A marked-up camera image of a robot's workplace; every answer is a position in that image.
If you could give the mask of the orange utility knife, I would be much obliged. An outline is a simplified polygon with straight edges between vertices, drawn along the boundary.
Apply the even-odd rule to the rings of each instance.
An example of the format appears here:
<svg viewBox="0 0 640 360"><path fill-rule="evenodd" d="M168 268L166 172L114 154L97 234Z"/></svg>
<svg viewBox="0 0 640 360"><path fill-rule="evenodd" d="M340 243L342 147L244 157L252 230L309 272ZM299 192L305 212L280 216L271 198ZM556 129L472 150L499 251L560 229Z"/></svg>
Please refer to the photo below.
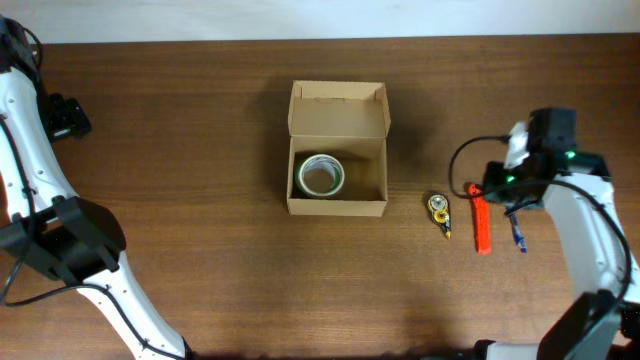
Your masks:
<svg viewBox="0 0 640 360"><path fill-rule="evenodd" d="M489 255L492 250L490 234L489 204L479 197L481 189L476 184L467 187L468 195L475 195L471 200L476 251L480 255Z"/></svg>

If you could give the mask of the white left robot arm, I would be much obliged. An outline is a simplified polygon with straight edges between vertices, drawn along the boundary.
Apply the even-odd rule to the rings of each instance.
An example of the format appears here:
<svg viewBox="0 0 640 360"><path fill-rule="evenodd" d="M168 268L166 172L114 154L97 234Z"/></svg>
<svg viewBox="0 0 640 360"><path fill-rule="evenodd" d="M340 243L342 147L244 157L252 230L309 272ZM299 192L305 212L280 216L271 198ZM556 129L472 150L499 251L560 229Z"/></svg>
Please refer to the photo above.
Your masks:
<svg viewBox="0 0 640 360"><path fill-rule="evenodd" d="M15 259L1 290L2 306L76 291L135 358L193 358L134 277L116 217L82 198L66 179L52 145L81 138L92 126L76 99L47 92L42 62L35 34L2 18L1 181L9 222L1 229L1 248Z"/></svg>

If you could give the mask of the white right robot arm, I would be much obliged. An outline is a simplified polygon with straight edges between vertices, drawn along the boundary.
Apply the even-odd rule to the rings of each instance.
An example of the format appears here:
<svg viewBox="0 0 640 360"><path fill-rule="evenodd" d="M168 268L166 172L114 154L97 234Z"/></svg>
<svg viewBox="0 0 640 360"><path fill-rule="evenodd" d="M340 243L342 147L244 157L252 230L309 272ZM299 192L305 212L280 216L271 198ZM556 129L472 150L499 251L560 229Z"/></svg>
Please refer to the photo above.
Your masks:
<svg viewBox="0 0 640 360"><path fill-rule="evenodd" d="M604 158L581 152L576 113L542 108L514 126L484 199L515 213L543 209L558 234L575 300L537 344L476 343L477 359L636 359L639 265L620 225Z"/></svg>

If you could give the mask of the yellow black correction tape dispenser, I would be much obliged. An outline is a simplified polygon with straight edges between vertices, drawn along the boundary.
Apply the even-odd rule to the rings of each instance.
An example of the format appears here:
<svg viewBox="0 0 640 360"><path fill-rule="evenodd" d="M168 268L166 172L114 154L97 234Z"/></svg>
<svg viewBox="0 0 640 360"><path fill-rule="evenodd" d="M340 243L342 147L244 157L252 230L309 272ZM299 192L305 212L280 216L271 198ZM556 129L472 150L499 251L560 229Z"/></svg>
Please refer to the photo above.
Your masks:
<svg viewBox="0 0 640 360"><path fill-rule="evenodd" d="M427 207L431 213L431 220L441 229L444 236L452 236L449 201L443 194L433 194L427 200Z"/></svg>

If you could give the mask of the blue ballpoint pen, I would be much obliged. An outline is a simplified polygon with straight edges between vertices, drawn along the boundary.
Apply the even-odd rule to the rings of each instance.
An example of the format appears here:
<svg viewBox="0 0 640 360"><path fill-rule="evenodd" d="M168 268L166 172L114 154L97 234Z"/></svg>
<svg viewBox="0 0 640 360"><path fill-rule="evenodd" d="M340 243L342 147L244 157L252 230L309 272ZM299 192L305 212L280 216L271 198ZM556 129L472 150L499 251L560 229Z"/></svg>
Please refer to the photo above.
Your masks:
<svg viewBox="0 0 640 360"><path fill-rule="evenodd" d="M524 235L522 234L515 208L514 207L507 208L505 211L505 216L510 221L512 236L513 236L515 245L519 248L521 253L526 254L528 252L526 240L524 238Z"/></svg>

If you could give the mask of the cardboard box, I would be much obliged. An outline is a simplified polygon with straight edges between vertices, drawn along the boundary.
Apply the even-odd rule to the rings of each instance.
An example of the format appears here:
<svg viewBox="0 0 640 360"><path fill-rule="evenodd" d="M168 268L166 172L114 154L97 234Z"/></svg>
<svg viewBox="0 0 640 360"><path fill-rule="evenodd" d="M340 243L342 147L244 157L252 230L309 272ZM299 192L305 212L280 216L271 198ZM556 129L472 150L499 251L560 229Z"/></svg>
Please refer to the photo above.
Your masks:
<svg viewBox="0 0 640 360"><path fill-rule="evenodd" d="M297 80L287 122L291 215L383 215L391 125L383 83Z"/></svg>

